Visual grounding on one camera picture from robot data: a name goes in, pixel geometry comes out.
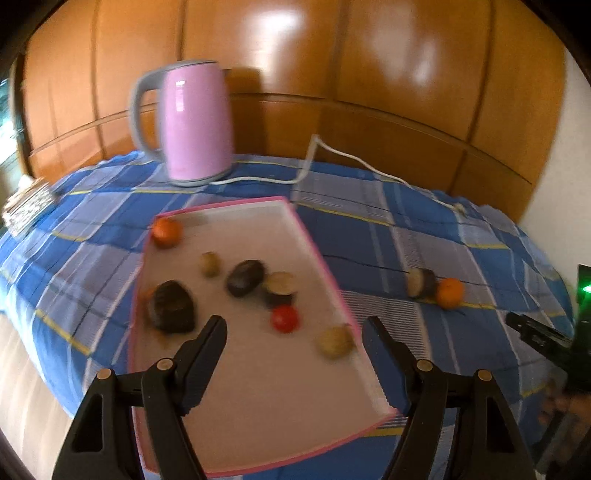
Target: window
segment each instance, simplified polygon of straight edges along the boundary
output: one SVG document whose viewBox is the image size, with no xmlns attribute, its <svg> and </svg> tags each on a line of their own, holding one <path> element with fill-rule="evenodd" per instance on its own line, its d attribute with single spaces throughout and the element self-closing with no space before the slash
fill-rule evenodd
<svg viewBox="0 0 591 480">
<path fill-rule="evenodd" d="M 0 80 L 0 164 L 17 151 L 17 133 L 8 106 L 8 86 L 8 79 Z"/>
</svg>

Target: kettle base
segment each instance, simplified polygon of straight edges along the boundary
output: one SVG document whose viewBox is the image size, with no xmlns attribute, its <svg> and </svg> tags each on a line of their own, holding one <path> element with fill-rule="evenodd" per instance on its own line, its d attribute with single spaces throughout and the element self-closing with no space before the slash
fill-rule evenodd
<svg viewBox="0 0 591 480">
<path fill-rule="evenodd" d="M 170 183 L 172 183 L 173 185 L 176 185 L 177 187 L 200 187 L 202 185 L 207 185 L 208 183 L 210 183 L 212 181 L 220 180 L 220 179 L 224 178 L 225 176 L 230 175 L 230 172 L 232 171 L 232 169 L 233 169 L 233 166 L 227 170 L 224 170 L 221 173 L 216 173 L 215 175 L 212 175 L 210 177 L 205 177 L 202 179 L 195 179 L 195 180 L 170 179 Z"/>
</svg>

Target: white power cord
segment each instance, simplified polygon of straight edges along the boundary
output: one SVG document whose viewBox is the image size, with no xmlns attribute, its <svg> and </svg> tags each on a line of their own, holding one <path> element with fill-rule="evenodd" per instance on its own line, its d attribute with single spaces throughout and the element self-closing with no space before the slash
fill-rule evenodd
<svg viewBox="0 0 591 480">
<path fill-rule="evenodd" d="M 255 181 L 265 181 L 268 183 L 281 183 L 282 185 L 293 185 L 296 183 L 301 182 L 306 178 L 308 172 L 310 171 L 310 167 L 312 166 L 312 162 L 314 161 L 314 156 L 316 155 L 316 149 L 318 148 L 317 140 L 318 135 L 312 135 L 310 138 L 310 143 L 308 144 L 308 151 L 306 152 L 306 159 L 304 160 L 304 166 L 300 169 L 298 174 L 295 176 L 293 180 L 277 180 L 277 179 L 268 179 L 265 177 L 236 177 L 235 179 L 227 179 L 227 180 L 218 180 L 210 182 L 211 185 L 225 185 L 226 183 L 234 183 L 235 181 L 244 181 L 244 180 L 255 180 Z"/>
<path fill-rule="evenodd" d="M 400 177 L 395 177 L 394 175 L 389 175 L 387 173 L 384 173 L 383 171 L 379 171 L 377 168 L 373 168 L 369 163 L 361 160 L 361 158 L 356 157 L 355 155 L 341 152 L 340 150 L 337 150 L 335 148 L 328 146 L 316 134 L 313 134 L 310 137 L 310 143 L 308 144 L 308 150 L 306 152 L 306 159 L 304 160 L 304 166 L 300 169 L 300 171 L 298 172 L 298 174 L 296 175 L 296 177 L 293 180 L 277 180 L 277 179 L 268 179 L 268 178 L 264 178 L 264 177 L 236 177 L 234 179 L 213 181 L 213 182 L 211 182 L 211 185 L 225 185 L 227 183 L 234 183 L 235 181 L 244 181 L 244 180 L 265 181 L 268 183 L 281 183 L 283 185 L 293 185 L 293 184 L 299 183 L 302 180 L 304 180 L 304 178 L 306 178 L 306 176 L 310 172 L 312 162 L 314 161 L 314 157 L 316 156 L 316 150 L 318 149 L 318 145 L 320 145 L 325 150 L 328 150 L 329 152 L 335 153 L 337 155 L 341 155 L 342 157 L 347 157 L 347 158 L 351 158 L 355 161 L 358 161 L 365 168 L 376 173 L 377 175 L 381 175 L 382 177 L 386 177 L 387 179 L 402 183 L 403 185 L 407 186 L 408 188 L 419 192 L 419 190 L 417 190 L 415 187 L 413 187 L 407 181 L 401 179 Z M 450 210 L 457 210 L 455 205 L 450 205 L 448 203 L 442 202 L 441 200 L 438 200 L 433 197 L 428 197 L 428 198 L 440 205 L 443 205 L 444 207 L 449 208 Z"/>
</svg>

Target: human hand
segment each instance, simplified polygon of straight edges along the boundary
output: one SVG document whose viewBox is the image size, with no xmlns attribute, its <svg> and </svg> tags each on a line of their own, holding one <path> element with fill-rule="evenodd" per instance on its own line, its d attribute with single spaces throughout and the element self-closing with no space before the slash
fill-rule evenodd
<svg viewBox="0 0 591 480">
<path fill-rule="evenodd" d="M 557 411 L 572 413 L 577 417 L 554 458 L 559 465 L 564 465 L 573 456 L 591 426 L 591 395 L 563 394 L 553 383 L 546 389 L 546 394 L 546 400 L 542 403 L 542 411 L 538 416 L 542 425 L 547 426 Z"/>
</svg>

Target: pink electric kettle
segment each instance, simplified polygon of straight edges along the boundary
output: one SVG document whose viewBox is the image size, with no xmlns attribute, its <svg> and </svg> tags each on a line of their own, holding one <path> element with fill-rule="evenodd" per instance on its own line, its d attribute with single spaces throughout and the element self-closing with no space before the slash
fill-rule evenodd
<svg viewBox="0 0 591 480">
<path fill-rule="evenodd" d="M 156 131 L 160 149 L 142 135 L 139 104 L 148 90 L 159 90 Z M 216 61 L 186 60 L 140 78 L 131 93 L 131 135 L 150 160 L 163 161 L 172 183 L 192 187 L 227 175 L 233 140 L 228 91 Z"/>
</svg>

